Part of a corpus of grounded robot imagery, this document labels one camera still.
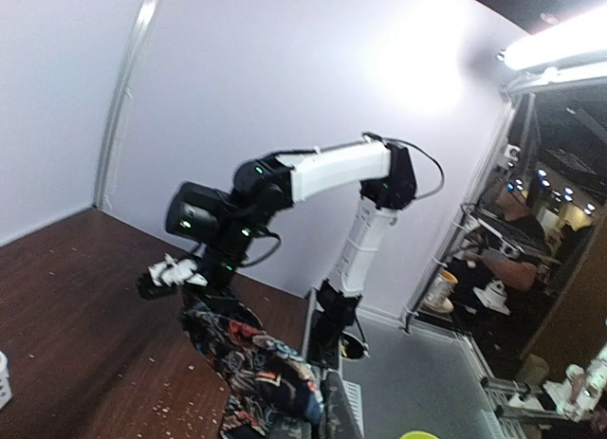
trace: gray floor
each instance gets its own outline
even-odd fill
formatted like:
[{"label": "gray floor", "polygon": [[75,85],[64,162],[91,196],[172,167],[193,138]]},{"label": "gray floor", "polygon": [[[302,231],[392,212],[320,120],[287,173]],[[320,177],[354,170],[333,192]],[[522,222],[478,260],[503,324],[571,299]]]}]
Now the gray floor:
[{"label": "gray floor", "polygon": [[410,430],[440,439],[491,438],[482,420],[482,389],[456,342],[361,321],[371,356],[344,362],[343,378],[360,384],[365,439],[398,439]]}]

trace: wooden panel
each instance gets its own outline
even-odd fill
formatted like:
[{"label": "wooden panel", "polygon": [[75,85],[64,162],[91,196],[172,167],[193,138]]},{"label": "wooden panel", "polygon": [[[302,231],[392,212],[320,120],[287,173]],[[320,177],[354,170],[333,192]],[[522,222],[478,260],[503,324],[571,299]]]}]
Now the wooden panel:
[{"label": "wooden panel", "polygon": [[[214,438],[226,386],[183,335],[179,299],[146,302],[146,266],[177,250],[89,210],[0,248],[8,438]],[[269,333],[302,343],[306,303],[238,277]]]},{"label": "wooden panel", "polygon": [[571,363],[586,366],[607,341],[607,226],[597,233],[531,347],[550,365],[552,380],[564,379]]}]

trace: colorful cloth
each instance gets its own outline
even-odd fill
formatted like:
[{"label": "colorful cloth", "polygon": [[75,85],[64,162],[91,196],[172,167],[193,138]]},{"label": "colorful cloth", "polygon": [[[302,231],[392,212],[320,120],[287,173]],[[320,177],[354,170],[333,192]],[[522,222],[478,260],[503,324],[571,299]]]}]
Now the colorful cloth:
[{"label": "colorful cloth", "polygon": [[[221,437],[264,437],[276,411],[318,425],[322,395],[311,367],[268,335],[244,305],[233,316],[238,320],[213,313],[200,302],[180,317],[193,346],[230,386]],[[244,435],[249,430],[255,432]]]}]

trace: brown tabletop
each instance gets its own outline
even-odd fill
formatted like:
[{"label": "brown tabletop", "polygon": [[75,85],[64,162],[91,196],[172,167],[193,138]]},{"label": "brown tabletop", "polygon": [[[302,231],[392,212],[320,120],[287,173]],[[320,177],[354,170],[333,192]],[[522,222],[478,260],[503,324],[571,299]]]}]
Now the brown tabletop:
[{"label": "brown tabletop", "polygon": [[[0,350],[13,399],[0,438],[215,438],[227,387],[182,333],[179,298],[135,280],[174,247],[88,210],[0,248]],[[244,277],[234,290],[299,348],[305,300]]]}]

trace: white basket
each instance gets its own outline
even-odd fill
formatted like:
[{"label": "white basket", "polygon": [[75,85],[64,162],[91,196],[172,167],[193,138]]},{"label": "white basket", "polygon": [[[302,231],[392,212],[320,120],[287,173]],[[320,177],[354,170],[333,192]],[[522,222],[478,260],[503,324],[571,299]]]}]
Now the white basket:
[{"label": "white basket", "polygon": [[9,361],[7,356],[0,352],[0,409],[12,398],[9,384]]}]

